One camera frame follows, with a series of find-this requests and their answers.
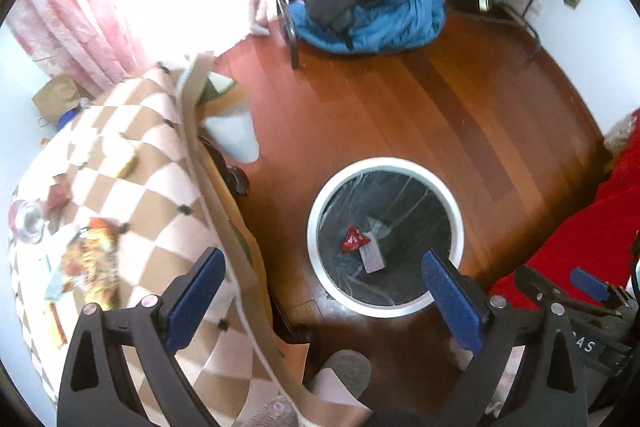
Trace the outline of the pink floral curtain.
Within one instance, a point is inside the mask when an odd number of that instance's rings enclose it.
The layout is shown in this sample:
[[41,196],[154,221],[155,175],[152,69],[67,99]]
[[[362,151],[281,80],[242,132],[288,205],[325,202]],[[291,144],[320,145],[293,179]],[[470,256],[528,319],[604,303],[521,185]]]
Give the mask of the pink floral curtain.
[[6,22],[45,72],[92,94],[156,63],[177,69],[270,34],[262,0],[16,0]]

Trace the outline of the red candy wrapper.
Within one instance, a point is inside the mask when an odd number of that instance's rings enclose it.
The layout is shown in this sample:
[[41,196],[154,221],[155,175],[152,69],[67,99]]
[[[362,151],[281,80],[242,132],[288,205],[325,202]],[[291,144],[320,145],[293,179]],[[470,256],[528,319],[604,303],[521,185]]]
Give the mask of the red candy wrapper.
[[341,243],[341,251],[344,254],[358,251],[359,248],[371,243],[371,239],[367,234],[361,232],[355,225],[352,225],[346,232],[343,242]]

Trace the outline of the grey slipper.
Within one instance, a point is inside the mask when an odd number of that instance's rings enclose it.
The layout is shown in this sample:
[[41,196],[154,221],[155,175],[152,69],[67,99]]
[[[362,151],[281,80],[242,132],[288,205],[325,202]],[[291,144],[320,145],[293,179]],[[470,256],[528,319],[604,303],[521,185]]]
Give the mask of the grey slipper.
[[365,409],[359,398],[370,384],[372,365],[362,353],[343,349],[331,355],[309,384],[317,398]]

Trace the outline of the blue sleeping bag pile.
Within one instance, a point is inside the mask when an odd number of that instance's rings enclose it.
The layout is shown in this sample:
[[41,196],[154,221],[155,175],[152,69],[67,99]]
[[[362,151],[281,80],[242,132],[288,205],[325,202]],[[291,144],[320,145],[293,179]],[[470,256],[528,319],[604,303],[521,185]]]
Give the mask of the blue sleeping bag pile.
[[299,38],[332,54],[390,54],[426,46],[445,25],[444,0],[384,0],[364,8],[355,5],[348,46],[344,38],[321,28],[307,14],[306,5],[295,1],[290,13]]

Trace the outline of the white round trash bin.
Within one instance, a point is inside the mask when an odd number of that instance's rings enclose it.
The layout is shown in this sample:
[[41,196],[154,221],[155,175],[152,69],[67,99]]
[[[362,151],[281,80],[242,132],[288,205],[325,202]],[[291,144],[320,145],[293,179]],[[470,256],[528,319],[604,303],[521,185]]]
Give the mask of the white round trash bin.
[[[371,243],[344,254],[352,225]],[[406,317],[433,302],[421,274],[427,251],[460,265],[462,214],[430,170],[407,159],[367,158],[322,186],[308,217],[307,249],[314,274],[337,303],[365,317]]]

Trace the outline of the brown paper bag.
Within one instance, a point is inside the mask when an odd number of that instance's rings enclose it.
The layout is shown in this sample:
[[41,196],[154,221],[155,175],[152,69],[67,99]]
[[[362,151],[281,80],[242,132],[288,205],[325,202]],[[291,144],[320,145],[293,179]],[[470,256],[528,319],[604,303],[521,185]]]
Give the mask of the brown paper bag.
[[70,78],[61,74],[52,77],[33,97],[40,117],[48,124],[56,124],[69,110],[80,105],[83,98],[94,96]]

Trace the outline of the orange yellow snack bag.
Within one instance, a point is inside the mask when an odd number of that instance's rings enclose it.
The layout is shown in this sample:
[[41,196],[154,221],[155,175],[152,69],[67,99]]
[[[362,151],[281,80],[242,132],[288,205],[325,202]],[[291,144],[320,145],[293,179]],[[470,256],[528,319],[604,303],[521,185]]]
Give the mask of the orange yellow snack bag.
[[60,269],[62,291],[77,289],[84,303],[108,311],[119,305],[119,231],[110,220],[93,217],[68,243]]

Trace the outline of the brown chocolate wrapper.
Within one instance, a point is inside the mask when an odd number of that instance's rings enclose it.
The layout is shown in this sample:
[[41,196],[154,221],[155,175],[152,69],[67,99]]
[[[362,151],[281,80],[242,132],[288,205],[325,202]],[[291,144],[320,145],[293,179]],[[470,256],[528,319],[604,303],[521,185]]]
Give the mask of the brown chocolate wrapper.
[[73,198],[70,184],[65,173],[53,177],[53,184],[49,188],[47,206],[49,210],[65,207]]

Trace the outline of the checkered brown bed quilt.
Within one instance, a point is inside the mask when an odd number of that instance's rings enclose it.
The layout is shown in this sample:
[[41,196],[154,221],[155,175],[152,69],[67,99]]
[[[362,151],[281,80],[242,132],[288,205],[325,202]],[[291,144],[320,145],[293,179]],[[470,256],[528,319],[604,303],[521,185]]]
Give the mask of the checkered brown bed quilt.
[[[70,236],[93,217],[125,229],[118,241],[119,304],[159,294],[207,247],[227,261],[220,291],[177,363],[219,424],[239,426],[274,399],[304,426],[359,426],[368,409],[329,403],[302,383],[306,351],[272,328],[262,253],[203,145],[195,139],[198,83],[186,88],[160,67],[122,81],[58,132],[27,169],[16,194],[34,195],[47,174],[65,173],[73,198],[60,237],[9,249],[16,312],[44,393],[58,401],[69,336],[84,299],[77,289],[53,306],[44,295]],[[114,160],[130,150],[126,179]]]

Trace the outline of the blue round container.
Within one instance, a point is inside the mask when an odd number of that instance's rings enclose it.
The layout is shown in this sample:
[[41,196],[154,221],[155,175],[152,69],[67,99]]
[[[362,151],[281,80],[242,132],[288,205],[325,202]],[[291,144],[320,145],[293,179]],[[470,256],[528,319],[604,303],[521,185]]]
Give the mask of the blue round container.
[[80,107],[74,107],[72,109],[66,110],[66,112],[63,113],[60,118],[58,118],[58,122],[55,125],[56,131],[61,131],[66,126],[66,124],[71,122],[80,112]]

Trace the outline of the red blanket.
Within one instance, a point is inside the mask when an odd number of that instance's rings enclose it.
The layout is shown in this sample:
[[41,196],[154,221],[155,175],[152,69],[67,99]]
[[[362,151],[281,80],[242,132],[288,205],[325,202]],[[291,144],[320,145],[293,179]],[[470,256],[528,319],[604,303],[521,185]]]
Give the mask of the red blanket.
[[567,218],[525,263],[570,297],[599,307],[604,301],[578,291],[570,271],[582,268],[612,286],[629,282],[639,238],[639,113],[619,121],[605,146],[617,156],[593,201]]

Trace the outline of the red crushed soda can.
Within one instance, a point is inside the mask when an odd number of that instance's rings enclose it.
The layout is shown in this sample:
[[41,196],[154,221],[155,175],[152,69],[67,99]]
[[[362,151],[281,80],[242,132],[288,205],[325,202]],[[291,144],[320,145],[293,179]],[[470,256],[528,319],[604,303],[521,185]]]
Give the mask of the red crushed soda can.
[[9,227],[19,241],[26,244],[39,243],[45,224],[46,217],[40,202],[26,202],[23,199],[12,202],[9,210]]

